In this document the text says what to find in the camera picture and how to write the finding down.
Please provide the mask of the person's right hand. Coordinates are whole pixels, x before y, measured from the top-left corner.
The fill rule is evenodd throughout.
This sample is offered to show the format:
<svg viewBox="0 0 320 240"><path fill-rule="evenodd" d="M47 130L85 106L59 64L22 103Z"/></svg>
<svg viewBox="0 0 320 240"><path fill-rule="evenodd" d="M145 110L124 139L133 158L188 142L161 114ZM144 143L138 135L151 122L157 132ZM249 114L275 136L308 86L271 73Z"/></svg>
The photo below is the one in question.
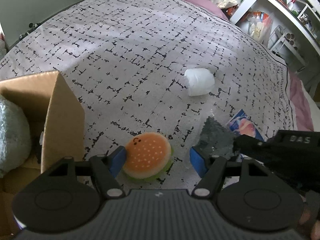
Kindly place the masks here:
<svg viewBox="0 0 320 240"><path fill-rule="evenodd" d="M319 239L319 193L305 195L304 211L299 220L302 233L310 239Z"/></svg>

